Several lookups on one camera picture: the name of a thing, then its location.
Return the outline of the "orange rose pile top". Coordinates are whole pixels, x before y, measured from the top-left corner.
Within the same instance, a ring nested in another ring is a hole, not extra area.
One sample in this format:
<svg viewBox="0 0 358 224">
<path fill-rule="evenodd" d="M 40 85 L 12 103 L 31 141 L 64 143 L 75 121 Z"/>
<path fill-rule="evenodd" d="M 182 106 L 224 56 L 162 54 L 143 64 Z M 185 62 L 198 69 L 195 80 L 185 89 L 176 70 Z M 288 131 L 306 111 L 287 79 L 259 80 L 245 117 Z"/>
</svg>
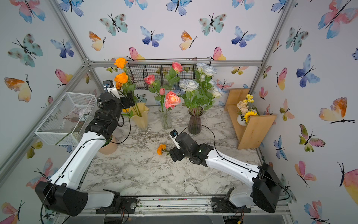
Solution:
<svg viewBox="0 0 358 224">
<path fill-rule="evenodd" d="M 123 84 L 120 90 L 117 90 L 120 96 L 125 96 L 127 93 L 132 92 L 135 104 L 137 104 L 137 96 L 135 95 L 136 84 L 132 82 L 130 77 L 126 73 L 120 73 L 116 75 L 114 79 L 115 83 L 120 82 Z"/>
</svg>

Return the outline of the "pink rose small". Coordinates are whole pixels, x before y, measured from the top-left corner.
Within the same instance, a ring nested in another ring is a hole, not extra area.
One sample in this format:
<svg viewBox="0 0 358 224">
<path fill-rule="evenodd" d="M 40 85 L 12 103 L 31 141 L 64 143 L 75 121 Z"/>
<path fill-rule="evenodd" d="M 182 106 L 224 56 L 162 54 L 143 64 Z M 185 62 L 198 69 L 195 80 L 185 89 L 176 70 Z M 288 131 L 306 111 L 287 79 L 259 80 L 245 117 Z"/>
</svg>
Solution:
<svg viewBox="0 0 358 224">
<path fill-rule="evenodd" d="M 166 90 L 164 88 L 161 88 L 159 91 L 159 96 L 160 96 L 160 108 L 159 108 L 159 112 L 160 112 L 160 117 L 161 117 L 161 122 L 162 125 L 164 125 L 165 123 L 165 110 L 164 110 L 164 105 L 165 105 L 165 93 Z"/>
</svg>

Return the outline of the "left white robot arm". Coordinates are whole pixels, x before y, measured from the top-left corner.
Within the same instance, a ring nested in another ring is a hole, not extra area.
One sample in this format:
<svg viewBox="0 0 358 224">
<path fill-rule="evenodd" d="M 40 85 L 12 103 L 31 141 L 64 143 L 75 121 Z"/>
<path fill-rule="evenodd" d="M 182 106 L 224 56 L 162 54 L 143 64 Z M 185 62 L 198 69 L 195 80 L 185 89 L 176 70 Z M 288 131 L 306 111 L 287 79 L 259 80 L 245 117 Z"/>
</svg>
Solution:
<svg viewBox="0 0 358 224">
<path fill-rule="evenodd" d="M 42 203 L 41 215 L 44 209 L 72 217 L 83 210 L 95 208 L 113 212 L 121 210 L 120 193 L 110 190 L 88 193 L 78 189 L 94 156 L 110 141 L 114 130 L 119 127 L 123 109 L 129 109 L 135 104 L 131 94 L 118 98 L 109 92 L 100 94 L 97 102 L 99 109 L 72 155 L 48 181 L 39 182 L 35 188 Z"/>
</svg>

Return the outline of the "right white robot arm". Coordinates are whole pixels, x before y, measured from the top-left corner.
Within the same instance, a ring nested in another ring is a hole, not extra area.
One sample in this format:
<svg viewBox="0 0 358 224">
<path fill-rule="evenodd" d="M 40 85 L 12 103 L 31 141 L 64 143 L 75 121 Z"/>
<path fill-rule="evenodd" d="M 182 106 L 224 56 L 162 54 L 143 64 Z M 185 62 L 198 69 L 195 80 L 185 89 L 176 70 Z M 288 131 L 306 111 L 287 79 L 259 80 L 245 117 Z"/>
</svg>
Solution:
<svg viewBox="0 0 358 224">
<path fill-rule="evenodd" d="M 175 146 L 169 151 L 173 162 L 187 158 L 192 164 L 222 171 L 246 184 L 244 190 L 232 189 L 229 202 L 237 208 L 256 205 L 268 213 L 275 213 L 283 190 L 281 181 L 271 166 L 252 165 L 218 151 L 214 146 L 198 144 L 187 133 L 170 132 Z"/>
</svg>

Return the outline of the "pink rose pile top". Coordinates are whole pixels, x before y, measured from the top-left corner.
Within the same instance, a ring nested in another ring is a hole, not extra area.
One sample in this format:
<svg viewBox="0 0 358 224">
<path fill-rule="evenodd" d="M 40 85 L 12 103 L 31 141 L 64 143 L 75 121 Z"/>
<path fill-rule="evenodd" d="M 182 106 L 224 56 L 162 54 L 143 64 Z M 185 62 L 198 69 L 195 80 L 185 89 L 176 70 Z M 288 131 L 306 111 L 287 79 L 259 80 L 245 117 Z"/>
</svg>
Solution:
<svg viewBox="0 0 358 224">
<path fill-rule="evenodd" d="M 176 106 L 178 106 L 181 103 L 181 98 L 174 93 L 173 91 L 170 91 L 165 98 L 165 108 L 167 110 L 174 109 Z"/>
</svg>

